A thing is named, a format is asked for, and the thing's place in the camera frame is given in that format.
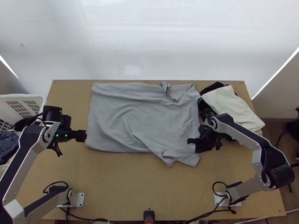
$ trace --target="gray t-shirt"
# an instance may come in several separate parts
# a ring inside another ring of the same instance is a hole
[[[92,87],[86,145],[106,152],[152,152],[171,167],[195,167],[199,154],[188,138],[199,137],[194,84],[97,84]]]

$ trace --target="black cloth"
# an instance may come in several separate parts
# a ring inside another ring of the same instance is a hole
[[[204,88],[202,91],[200,91],[200,95],[202,96],[203,94],[206,94],[208,92],[211,92],[213,90],[216,90],[218,88],[221,88],[221,87],[224,87],[224,86],[227,86],[227,85],[224,85],[223,83],[221,82],[215,82],[214,84]],[[200,102],[198,103],[198,110],[199,111],[203,111],[205,108],[210,108],[212,110],[212,112],[217,115],[217,113],[203,100],[201,99]],[[227,136],[226,139],[228,141],[233,141],[232,137],[231,136]]]
[[[0,165],[7,163],[19,148],[19,137],[11,132],[5,131],[0,135]]]

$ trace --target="wooden table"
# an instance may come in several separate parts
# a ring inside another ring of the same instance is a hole
[[[48,105],[63,108],[72,117],[74,130],[87,129],[91,87],[93,83],[158,84],[160,81],[54,80]],[[215,81],[167,81],[170,84],[195,83],[196,89]],[[243,81],[222,81],[253,109]],[[62,157],[52,150],[38,155],[17,199],[25,206],[43,196],[49,183],[63,180],[76,192],[85,193],[82,208],[73,208],[75,215],[108,220],[142,220],[144,210],[154,210],[156,220],[189,220],[215,207],[212,184],[232,184],[253,177],[252,152],[238,142],[223,141],[220,151],[201,154],[196,168],[176,162],[169,168],[151,153],[109,153],[89,149],[84,143],[71,140],[60,143]],[[259,192],[249,196],[237,214],[219,212],[209,219],[254,218],[285,215],[280,191]],[[54,209],[44,218],[65,219]]]

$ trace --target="light strip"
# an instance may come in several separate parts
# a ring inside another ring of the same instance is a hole
[[[290,60],[293,59],[293,57],[295,57],[295,55],[299,52],[299,47],[294,51],[294,53],[289,57],[289,59],[287,59],[287,61],[280,67],[280,69],[277,70],[277,72],[275,72],[275,74],[261,87],[261,89],[251,98],[251,100],[253,100],[265,87],[266,85],[269,84],[269,82],[272,81],[272,79],[274,79],[274,77],[290,62]]]
[[[11,69],[11,67],[6,63],[4,58],[0,55],[0,61],[19,79],[19,77],[15,74],[15,72]]]

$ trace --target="wooden floor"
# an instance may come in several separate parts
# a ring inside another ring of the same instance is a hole
[[[263,135],[267,138],[272,145],[277,142],[280,133],[283,131],[285,122],[273,122],[265,121],[266,127],[263,128]],[[299,142],[294,140],[288,133],[284,135],[279,143],[279,150],[281,150],[290,164],[297,163],[299,161],[295,160],[295,155],[299,150]],[[295,175],[299,177],[299,167],[294,168]],[[289,192],[287,186],[280,188],[281,196],[283,199],[284,207],[286,211],[290,211],[299,208],[299,178],[297,178],[294,183],[292,183],[293,193]],[[219,220],[220,223],[236,223],[245,220]],[[271,217],[251,222],[251,224],[278,224],[278,223],[288,223],[295,224],[299,223],[299,211],[288,213],[283,217]],[[70,221],[71,224],[89,224],[89,221]],[[117,222],[118,224],[142,224],[142,222]],[[157,222],[158,224],[174,224],[178,222]],[[38,224],[66,224],[63,220],[41,220]]]

